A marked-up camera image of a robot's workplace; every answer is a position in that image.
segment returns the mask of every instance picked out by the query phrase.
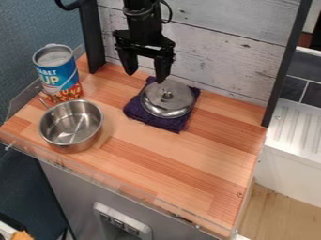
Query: metal bowl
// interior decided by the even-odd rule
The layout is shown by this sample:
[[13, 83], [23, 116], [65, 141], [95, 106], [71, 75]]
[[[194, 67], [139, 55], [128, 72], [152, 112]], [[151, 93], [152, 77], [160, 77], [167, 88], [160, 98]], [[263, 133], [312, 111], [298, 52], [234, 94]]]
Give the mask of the metal bowl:
[[101, 134], [103, 113], [86, 100], [72, 100], [49, 109], [41, 118], [40, 136], [60, 153], [77, 153], [91, 147]]

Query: purple cloth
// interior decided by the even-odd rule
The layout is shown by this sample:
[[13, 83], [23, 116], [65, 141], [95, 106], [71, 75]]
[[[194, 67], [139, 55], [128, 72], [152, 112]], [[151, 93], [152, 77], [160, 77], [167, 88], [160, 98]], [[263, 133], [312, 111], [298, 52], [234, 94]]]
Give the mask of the purple cloth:
[[[155, 77], [148, 77], [147, 78], [148, 86], [156, 81]], [[200, 96], [201, 91], [198, 88], [190, 87], [192, 92], [194, 93], [196, 100]], [[132, 119], [141, 121], [146, 123], [147, 125], [162, 128], [174, 133], [179, 133], [182, 129], [184, 129], [186, 123], [188, 122], [191, 112], [177, 117], [177, 118], [159, 118], [147, 112], [141, 104], [141, 93], [138, 96], [135, 96], [124, 108], [124, 114]]]

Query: tin can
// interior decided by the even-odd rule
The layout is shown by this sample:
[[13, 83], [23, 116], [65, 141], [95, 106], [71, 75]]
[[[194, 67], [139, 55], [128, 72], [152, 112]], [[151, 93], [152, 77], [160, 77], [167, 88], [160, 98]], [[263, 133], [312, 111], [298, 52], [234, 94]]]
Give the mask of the tin can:
[[34, 64], [45, 92], [59, 101], [79, 98], [83, 89], [73, 50], [65, 45], [48, 44], [33, 56]]

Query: wooden board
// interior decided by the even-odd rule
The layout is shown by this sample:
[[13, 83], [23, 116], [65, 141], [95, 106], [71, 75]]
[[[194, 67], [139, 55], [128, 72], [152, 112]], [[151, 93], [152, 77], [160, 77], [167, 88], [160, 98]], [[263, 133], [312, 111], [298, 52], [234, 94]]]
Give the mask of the wooden board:
[[[112, 32], [128, 28], [124, 14], [101, 7], [99, 15], [108, 61], [118, 59]], [[176, 61], [169, 79], [266, 104], [283, 59], [283, 46], [177, 22], [165, 25], [163, 32], [176, 42]], [[151, 59], [141, 57], [139, 63], [153, 68]]]
[[187, 130], [175, 134], [122, 113], [147, 75], [139, 72], [129, 77], [111, 64], [90, 75], [84, 58], [78, 67], [84, 98], [105, 113], [102, 136], [91, 149], [70, 155], [53, 152], [38, 135], [45, 109], [37, 99], [0, 128], [2, 141], [8, 141], [6, 133], [13, 134], [37, 145], [28, 145], [27, 151], [39, 158], [57, 161], [135, 200], [144, 199], [228, 237], [265, 137], [266, 129], [260, 127], [265, 109], [203, 91]]
[[[167, 0], [174, 22], [285, 46], [300, 0]], [[123, 0], [99, 0], [122, 9]], [[167, 9], [163, 7], [164, 18]]]
[[239, 233], [252, 240], [314, 240], [321, 208], [255, 185]]

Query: cabinet door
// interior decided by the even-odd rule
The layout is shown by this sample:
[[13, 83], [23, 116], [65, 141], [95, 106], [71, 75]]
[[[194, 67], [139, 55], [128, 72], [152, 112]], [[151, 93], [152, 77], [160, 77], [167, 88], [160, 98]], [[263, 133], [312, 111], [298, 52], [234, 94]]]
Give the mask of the cabinet door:
[[[41, 165], [78, 240], [112, 240], [106, 238], [95, 216], [96, 202], [145, 223], [152, 230], [153, 240], [218, 239], [47, 163]], [[125, 232], [115, 236], [115, 240], [137, 239]]]

